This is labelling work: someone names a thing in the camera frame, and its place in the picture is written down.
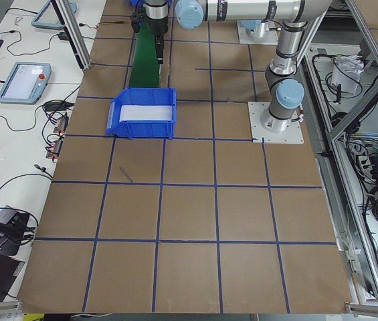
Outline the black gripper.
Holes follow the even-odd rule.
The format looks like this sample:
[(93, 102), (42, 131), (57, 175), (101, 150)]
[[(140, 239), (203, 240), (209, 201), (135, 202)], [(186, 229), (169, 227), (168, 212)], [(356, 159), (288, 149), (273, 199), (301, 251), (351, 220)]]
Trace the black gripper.
[(168, 32), (168, 17), (162, 19), (150, 18), (150, 32), (155, 36), (155, 52), (158, 64), (163, 64), (164, 39), (163, 36)]

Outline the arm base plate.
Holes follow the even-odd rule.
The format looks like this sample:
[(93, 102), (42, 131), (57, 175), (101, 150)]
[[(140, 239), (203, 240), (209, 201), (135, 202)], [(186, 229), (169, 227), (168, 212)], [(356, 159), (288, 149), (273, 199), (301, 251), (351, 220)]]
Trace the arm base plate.
[(278, 120), (269, 111), (269, 102), (248, 102), (252, 141), (265, 144), (303, 144), (299, 121)]
[(237, 21), (239, 42), (242, 44), (277, 45), (278, 32), (273, 21)]

